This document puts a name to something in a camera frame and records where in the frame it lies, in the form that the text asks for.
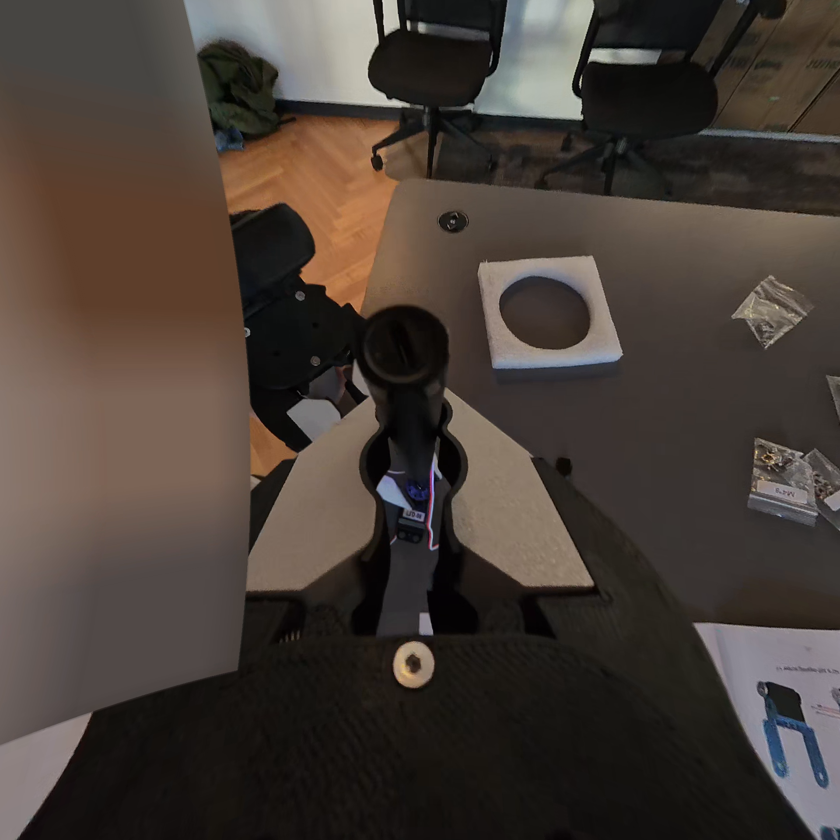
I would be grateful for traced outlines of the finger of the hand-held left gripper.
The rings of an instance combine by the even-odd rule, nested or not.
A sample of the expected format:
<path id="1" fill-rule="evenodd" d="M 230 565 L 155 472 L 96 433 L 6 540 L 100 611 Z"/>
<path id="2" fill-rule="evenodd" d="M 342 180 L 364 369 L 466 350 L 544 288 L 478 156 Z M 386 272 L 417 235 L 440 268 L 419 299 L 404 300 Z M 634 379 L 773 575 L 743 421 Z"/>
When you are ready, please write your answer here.
<path id="1" fill-rule="evenodd" d="M 341 422 L 336 404 L 328 398 L 304 397 L 287 409 L 287 417 L 313 443 Z"/>

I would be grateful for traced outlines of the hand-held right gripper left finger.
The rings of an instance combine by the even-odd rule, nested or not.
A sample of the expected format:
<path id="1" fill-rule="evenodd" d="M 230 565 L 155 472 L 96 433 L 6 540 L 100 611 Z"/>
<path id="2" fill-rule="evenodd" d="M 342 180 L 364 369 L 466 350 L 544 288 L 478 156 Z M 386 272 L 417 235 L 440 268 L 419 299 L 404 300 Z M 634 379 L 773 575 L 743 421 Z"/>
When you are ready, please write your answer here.
<path id="1" fill-rule="evenodd" d="M 293 460 L 248 554 L 247 595 L 331 606 L 354 633 L 376 634 L 391 571 L 381 433 L 367 398 Z"/>

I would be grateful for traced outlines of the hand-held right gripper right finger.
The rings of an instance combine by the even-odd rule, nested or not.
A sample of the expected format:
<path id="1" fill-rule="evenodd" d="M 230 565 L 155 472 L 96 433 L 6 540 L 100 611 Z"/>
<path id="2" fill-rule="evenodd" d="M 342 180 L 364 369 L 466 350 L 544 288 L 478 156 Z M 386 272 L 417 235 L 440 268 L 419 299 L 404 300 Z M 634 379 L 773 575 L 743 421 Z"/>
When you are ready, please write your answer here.
<path id="1" fill-rule="evenodd" d="M 447 388 L 435 464 L 433 634 L 551 636 L 541 600 L 595 583 L 533 457 Z"/>

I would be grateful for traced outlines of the black screwdriver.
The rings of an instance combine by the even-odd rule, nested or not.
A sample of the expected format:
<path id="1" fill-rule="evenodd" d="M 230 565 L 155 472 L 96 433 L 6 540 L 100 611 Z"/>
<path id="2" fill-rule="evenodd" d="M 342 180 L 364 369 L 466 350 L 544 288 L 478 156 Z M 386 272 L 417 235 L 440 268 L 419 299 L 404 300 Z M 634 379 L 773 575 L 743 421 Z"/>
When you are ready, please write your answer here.
<path id="1" fill-rule="evenodd" d="M 446 327 L 416 306 L 384 308 L 365 320 L 355 352 L 376 415 L 407 476 L 426 487 L 448 374 Z"/>

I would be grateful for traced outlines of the black servo motor with wires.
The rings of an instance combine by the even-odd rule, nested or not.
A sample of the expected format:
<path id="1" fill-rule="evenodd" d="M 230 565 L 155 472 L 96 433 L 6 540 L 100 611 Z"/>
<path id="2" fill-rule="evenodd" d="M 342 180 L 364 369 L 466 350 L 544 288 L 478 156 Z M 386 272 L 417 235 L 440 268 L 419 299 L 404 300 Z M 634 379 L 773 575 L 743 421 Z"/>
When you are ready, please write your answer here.
<path id="1" fill-rule="evenodd" d="M 438 550 L 436 509 L 438 483 L 442 479 L 437 456 L 433 456 L 428 478 L 412 479 L 407 472 L 389 469 L 380 479 L 376 491 L 386 505 L 395 510 L 392 542 L 403 541 L 424 545 L 428 551 Z"/>

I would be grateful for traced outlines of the white foam square frame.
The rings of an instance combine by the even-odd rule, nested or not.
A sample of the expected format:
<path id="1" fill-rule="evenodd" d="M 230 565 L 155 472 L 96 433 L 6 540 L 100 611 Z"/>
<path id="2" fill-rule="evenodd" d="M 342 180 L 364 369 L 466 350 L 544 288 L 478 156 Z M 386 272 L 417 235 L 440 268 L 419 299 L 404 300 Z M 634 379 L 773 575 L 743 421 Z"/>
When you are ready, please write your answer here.
<path id="1" fill-rule="evenodd" d="M 613 364 L 623 357 L 595 259 L 591 255 L 482 261 L 477 270 L 491 366 L 495 371 L 555 371 Z M 521 281 L 541 277 L 560 283 L 584 301 L 590 326 L 564 349 L 542 349 L 519 339 L 501 314 L 502 295 Z"/>

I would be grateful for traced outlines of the dark grey desk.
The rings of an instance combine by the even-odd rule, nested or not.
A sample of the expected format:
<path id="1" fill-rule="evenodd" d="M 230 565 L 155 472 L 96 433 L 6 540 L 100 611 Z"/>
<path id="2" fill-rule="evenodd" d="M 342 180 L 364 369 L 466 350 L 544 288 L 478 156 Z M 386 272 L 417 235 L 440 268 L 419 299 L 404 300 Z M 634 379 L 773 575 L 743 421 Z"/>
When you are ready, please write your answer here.
<path id="1" fill-rule="evenodd" d="M 447 234 L 437 218 L 462 211 Z M 593 256 L 623 357 L 605 373 L 498 379 L 482 261 Z M 364 297 L 446 326 L 448 385 L 575 485 L 695 622 L 838 629 L 839 538 L 748 509 L 753 440 L 838 465 L 838 217 L 410 179 L 395 187 Z M 738 309 L 774 276 L 811 313 L 767 350 Z"/>

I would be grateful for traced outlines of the green jacket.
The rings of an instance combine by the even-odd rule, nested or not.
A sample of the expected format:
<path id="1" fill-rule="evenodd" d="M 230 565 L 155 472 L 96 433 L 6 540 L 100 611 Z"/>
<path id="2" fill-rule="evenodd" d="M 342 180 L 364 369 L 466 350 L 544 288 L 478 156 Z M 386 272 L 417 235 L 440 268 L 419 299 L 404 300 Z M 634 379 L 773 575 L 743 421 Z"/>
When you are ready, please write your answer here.
<path id="1" fill-rule="evenodd" d="M 218 40 L 198 50 L 197 62 L 213 129 L 258 139 L 280 126 L 275 86 L 278 69 L 245 47 Z"/>

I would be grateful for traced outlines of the illustrated instruction booklet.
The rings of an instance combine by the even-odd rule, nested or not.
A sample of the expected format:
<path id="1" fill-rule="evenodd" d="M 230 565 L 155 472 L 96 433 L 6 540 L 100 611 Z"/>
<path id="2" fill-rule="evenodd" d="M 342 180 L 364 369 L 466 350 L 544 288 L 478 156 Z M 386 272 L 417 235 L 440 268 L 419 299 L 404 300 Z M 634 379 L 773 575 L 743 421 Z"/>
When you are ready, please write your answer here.
<path id="1" fill-rule="evenodd" d="M 839 838 L 839 632 L 699 623 L 743 730 L 815 838 Z"/>

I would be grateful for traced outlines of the black office chair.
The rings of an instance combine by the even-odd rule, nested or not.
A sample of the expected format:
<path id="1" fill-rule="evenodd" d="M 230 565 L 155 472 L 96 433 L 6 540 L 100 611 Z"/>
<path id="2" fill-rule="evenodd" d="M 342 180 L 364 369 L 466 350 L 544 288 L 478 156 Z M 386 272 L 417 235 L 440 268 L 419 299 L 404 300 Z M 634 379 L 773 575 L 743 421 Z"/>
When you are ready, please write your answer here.
<path id="1" fill-rule="evenodd" d="M 457 120 L 476 118 L 475 104 L 486 80 L 497 70 L 508 2 L 397 1 L 398 27 L 385 32 L 384 3 L 373 1 L 377 45 L 367 70 L 373 89 L 412 108 L 401 113 L 398 128 L 371 148 L 371 166 L 383 170 L 381 151 L 424 133 L 426 178 L 431 178 L 438 135 L 443 132 L 472 144 L 493 172 L 493 153 Z"/>
<path id="2" fill-rule="evenodd" d="M 613 193 L 616 164 L 627 161 L 655 181 L 661 193 L 672 196 L 673 186 L 642 153 L 648 141 L 672 140 L 708 129 L 718 108 L 716 76 L 757 17 L 781 18 L 785 1 L 749 1 L 738 23 L 708 68 L 696 64 L 696 48 L 685 48 L 681 61 L 665 64 L 605 64 L 592 61 L 603 24 L 628 12 L 630 2 L 594 2 L 572 90 L 581 100 L 581 131 L 603 137 L 590 149 L 554 165 L 535 182 L 547 189 L 552 175 L 599 159 L 604 175 L 603 194 Z"/>

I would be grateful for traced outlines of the brown cardboard boxes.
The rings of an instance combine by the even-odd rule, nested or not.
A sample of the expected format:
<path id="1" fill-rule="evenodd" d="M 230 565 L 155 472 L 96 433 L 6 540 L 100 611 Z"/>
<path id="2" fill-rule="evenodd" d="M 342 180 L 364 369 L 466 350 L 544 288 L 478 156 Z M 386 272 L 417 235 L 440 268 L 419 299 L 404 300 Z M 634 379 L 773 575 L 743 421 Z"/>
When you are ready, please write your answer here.
<path id="1" fill-rule="evenodd" d="M 757 17 L 715 77 L 714 130 L 788 133 L 838 74 L 839 5 L 787 2 Z"/>

